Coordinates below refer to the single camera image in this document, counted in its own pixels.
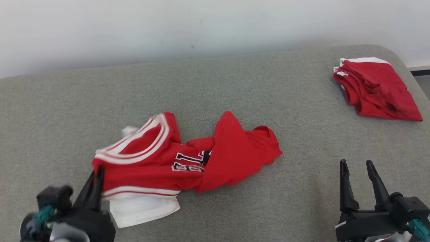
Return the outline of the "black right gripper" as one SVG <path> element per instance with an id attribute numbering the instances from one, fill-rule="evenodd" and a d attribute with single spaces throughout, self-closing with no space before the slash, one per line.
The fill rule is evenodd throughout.
<path id="1" fill-rule="evenodd" d="M 350 171 L 345 159 L 340 161 L 341 218 L 335 227 L 338 241 L 359 242 L 368 237 L 412 232 L 414 219 L 429 229 L 429 208 L 418 197 L 404 197 L 399 192 L 389 195 L 373 162 L 366 161 L 367 173 L 372 182 L 375 210 L 359 210 L 350 183 Z"/>

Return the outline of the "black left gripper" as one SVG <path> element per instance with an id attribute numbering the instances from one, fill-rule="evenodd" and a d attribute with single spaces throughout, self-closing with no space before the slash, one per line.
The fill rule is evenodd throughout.
<path id="1" fill-rule="evenodd" d="M 116 230 L 101 210 L 104 167 L 92 171 L 74 203 L 70 186 L 47 187 L 37 195 L 37 213 L 20 226 L 22 242 L 112 242 Z"/>

